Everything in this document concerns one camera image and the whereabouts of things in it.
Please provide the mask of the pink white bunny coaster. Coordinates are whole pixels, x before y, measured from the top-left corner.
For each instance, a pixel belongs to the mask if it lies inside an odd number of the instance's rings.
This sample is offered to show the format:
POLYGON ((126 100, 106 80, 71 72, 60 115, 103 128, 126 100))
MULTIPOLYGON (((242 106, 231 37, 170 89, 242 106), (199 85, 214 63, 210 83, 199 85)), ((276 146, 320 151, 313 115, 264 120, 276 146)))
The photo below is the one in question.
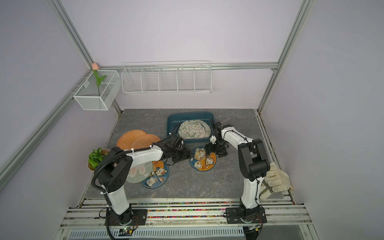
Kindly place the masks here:
POLYGON ((209 138, 211 136, 211 127, 204 121, 199 120, 200 124, 203 126, 205 129, 205 135, 204 138, 209 138))

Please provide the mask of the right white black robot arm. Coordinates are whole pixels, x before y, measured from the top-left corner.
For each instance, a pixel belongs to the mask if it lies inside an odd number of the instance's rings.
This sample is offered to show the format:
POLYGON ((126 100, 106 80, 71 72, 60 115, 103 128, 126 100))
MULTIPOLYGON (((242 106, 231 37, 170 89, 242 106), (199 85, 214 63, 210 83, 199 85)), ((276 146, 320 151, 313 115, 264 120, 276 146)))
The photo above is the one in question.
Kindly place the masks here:
POLYGON ((244 177, 244 190, 237 208, 226 208, 224 217, 228 224, 250 224, 267 222, 265 209, 260 204, 262 183, 270 170, 270 162, 264 143, 237 131, 232 125, 211 122, 213 135, 206 145, 209 153, 218 158, 228 155, 227 148, 233 146, 238 151, 240 172, 244 177))

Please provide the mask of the teal plastic storage box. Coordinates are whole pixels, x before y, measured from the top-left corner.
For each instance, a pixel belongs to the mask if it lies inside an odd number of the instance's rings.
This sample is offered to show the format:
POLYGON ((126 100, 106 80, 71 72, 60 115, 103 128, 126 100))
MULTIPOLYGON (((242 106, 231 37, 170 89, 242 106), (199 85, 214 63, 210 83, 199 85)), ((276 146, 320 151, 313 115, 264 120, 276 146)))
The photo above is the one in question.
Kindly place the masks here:
POLYGON ((167 133, 176 133, 186 143, 208 142, 213 134, 213 120, 210 112, 172 114, 167 119, 167 133))

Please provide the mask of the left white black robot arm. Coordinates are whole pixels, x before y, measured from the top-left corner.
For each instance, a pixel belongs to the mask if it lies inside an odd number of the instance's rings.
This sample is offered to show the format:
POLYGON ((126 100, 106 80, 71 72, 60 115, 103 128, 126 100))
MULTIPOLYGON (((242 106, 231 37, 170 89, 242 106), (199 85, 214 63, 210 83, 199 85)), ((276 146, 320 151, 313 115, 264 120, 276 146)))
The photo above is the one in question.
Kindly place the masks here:
POLYGON ((124 189, 129 171, 141 164, 171 159, 173 163, 191 157, 191 150, 176 134, 141 149, 114 147, 94 170, 92 186, 107 201, 106 225, 126 226, 146 220, 146 214, 135 214, 124 189))

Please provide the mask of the white green floral coaster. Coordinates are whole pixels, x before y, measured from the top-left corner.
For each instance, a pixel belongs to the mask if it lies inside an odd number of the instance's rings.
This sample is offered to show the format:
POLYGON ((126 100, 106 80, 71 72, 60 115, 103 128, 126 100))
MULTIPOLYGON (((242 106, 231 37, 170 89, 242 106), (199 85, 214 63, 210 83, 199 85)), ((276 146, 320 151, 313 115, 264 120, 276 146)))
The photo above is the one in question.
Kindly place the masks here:
POLYGON ((186 140, 200 139, 205 135, 205 129, 196 120, 188 120, 181 123, 178 134, 186 140))

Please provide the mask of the blue orange cats coaster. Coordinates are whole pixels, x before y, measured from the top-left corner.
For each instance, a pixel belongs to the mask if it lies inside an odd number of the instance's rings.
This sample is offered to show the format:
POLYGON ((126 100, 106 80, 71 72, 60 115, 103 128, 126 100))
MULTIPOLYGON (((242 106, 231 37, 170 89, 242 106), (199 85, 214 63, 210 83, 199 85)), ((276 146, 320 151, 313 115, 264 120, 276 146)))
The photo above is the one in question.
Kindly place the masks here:
POLYGON ((217 155, 209 153, 204 146, 195 147, 192 150, 190 165, 197 171, 205 172, 211 170, 217 162, 217 155))

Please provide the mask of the blue orange animals coaster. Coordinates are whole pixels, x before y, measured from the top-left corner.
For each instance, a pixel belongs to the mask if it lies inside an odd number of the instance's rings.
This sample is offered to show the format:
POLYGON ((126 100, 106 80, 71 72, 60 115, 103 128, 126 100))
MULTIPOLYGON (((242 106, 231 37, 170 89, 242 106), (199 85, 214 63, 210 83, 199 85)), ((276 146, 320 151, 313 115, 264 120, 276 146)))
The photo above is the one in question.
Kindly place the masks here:
POLYGON ((169 176, 169 167, 163 161, 155 161, 151 173, 141 184, 148 189, 159 188, 167 181, 169 176))

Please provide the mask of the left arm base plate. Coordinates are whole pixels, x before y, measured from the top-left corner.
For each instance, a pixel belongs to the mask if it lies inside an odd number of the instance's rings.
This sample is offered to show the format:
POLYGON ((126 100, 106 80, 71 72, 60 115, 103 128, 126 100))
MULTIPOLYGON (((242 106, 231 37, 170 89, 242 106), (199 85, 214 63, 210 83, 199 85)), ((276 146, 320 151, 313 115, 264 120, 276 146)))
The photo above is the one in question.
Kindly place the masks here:
POLYGON ((121 215, 115 213, 111 208, 106 214, 105 225, 112 227, 120 226, 144 226, 148 216, 147 209, 128 209, 121 215))

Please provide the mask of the pale green bunny coaster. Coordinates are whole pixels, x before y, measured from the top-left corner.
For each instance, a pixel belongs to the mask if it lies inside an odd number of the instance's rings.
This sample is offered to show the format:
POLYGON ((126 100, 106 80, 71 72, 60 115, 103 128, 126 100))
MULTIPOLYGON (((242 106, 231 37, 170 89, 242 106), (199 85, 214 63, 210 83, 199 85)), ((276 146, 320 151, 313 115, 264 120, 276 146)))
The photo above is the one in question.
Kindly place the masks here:
POLYGON ((153 163, 147 162, 137 165, 130 169, 126 182, 130 184, 137 184, 144 181, 153 171, 153 163))

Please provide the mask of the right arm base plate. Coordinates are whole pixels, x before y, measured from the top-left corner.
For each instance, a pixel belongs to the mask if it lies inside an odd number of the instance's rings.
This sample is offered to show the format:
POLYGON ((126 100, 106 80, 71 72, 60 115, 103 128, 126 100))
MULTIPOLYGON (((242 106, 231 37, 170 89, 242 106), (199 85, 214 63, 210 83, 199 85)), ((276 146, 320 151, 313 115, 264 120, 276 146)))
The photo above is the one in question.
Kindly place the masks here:
POLYGON ((226 208, 223 217, 228 224, 265 224, 267 216, 262 206, 246 209, 244 206, 237 208, 226 208))

